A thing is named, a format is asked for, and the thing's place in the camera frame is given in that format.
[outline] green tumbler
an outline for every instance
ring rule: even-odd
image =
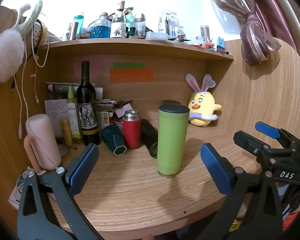
[[[183,105],[159,107],[158,173],[175,176],[181,165],[186,143],[190,109]]]

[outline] green sticky note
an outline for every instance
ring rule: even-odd
[[[113,68],[145,68],[143,63],[134,62],[114,62]]]

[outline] white wall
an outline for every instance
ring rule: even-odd
[[[83,27],[87,27],[99,17],[100,12],[113,13],[121,0],[42,0],[42,13],[48,17],[48,29],[61,37],[69,22],[81,10],[85,11]],[[4,0],[3,6],[18,8],[27,0]],[[133,14],[143,13],[146,25],[157,31],[158,11],[167,9],[177,13],[179,24],[187,38],[200,35],[200,25],[210,26],[210,37],[216,41],[218,36],[225,40],[239,39],[240,30],[234,16],[217,8],[211,0],[125,0],[125,7],[133,6]]]

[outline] plush chick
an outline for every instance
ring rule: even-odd
[[[213,112],[221,110],[221,105],[215,104],[215,100],[209,92],[199,92],[192,95],[188,108],[190,109],[189,119],[193,125],[207,126],[218,118]]]
[[[209,87],[214,87],[215,82],[209,74],[204,76],[201,88],[191,74],[186,75],[186,81],[194,90],[188,105],[190,109],[189,120],[193,125],[207,126],[211,121],[218,118],[213,112],[221,110],[221,105],[215,104],[213,96],[207,92]]]

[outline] wine bottle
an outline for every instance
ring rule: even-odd
[[[96,113],[96,90],[90,84],[90,62],[81,62],[81,84],[76,92],[82,140],[85,146],[89,143],[100,144],[99,127]]]
[[[124,1],[118,4],[118,13],[113,17],[110,38],[124,38],[126,36],[126,17],[124,15]]]

